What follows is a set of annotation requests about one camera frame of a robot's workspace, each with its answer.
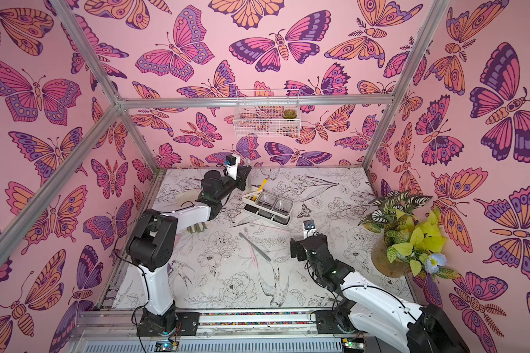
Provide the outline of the yellow toothbrush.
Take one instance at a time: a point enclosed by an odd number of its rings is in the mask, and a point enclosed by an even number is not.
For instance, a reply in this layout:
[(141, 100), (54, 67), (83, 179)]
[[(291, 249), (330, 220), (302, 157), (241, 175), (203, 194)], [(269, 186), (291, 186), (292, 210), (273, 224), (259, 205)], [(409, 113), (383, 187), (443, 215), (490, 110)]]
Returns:
[(252, 201), (256, 201), (257, 198), (259, 198), (259, 196), (262, 194), (263, 192), (263, 189), (264, 189), (264, 186), (267, 184), (267, 179), (264, 179), (262, 184), (260, 185), (259, 189), (253, 194), (253, 196), (251, 197), (251, 200)]

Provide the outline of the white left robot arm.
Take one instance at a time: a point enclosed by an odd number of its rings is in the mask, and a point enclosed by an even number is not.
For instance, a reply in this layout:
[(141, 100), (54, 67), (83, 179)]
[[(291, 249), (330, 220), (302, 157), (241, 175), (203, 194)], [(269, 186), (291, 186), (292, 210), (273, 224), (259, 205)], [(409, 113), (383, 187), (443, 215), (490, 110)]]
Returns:
[(251, 166), (225, 166), (223, 173), (210, 170), (201, 181), (201, 191), (192, 205), (177, 210), (145, 210), (127, 243), (126, 252), (143, 280), (147, 297), (141, 306), (138, 335), (174, 335), (178, 331), (175, 299), (166, 271), (178, 232), (215, 219), (235, 190), (244, 191)]

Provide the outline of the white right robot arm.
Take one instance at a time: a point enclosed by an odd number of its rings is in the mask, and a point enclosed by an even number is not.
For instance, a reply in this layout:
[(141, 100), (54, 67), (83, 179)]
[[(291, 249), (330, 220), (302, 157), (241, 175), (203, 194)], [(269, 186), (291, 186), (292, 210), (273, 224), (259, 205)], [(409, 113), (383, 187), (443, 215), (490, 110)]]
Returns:
[(291, 257), (306, 263), (313, 281), (341, 301), (333, 308), (345, 332), (366, 332), (399, 352), (469, 352), (468, 345), (442, 308), (422, 306), (391, 294), (340, 260), (327, 237), (315, 232), (290, 240)]

